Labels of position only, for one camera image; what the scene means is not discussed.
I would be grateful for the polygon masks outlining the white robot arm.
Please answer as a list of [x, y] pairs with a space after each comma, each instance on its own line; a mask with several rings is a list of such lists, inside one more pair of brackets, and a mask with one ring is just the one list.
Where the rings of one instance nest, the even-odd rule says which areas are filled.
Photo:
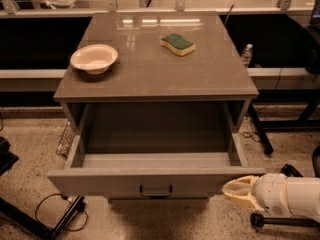
[[242, 208], [320, 222], [320, 179], [316, 177], [289, 177], [282, 173], [249, 175], [229, 181], [222, 192]]

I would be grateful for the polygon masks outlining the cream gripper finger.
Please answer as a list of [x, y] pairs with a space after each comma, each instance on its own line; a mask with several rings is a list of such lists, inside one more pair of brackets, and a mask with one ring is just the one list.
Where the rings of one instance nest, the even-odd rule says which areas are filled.
[[224, 195], [229, 201], [235, 203], [241, 208], [246, 208], [246, 209], [255, 210], [255, 211], [264, 210], [264, 208], [258, 203], [256, 197], [253, 196], [251, 193], [241, 196], [241, 195], [225, 192]]
[[258, 176], [243, 176], [234, 180], [227, 182], [222, 191], [226, 193], [242, 193], [250, 192], [253, 184], [259, 179]]

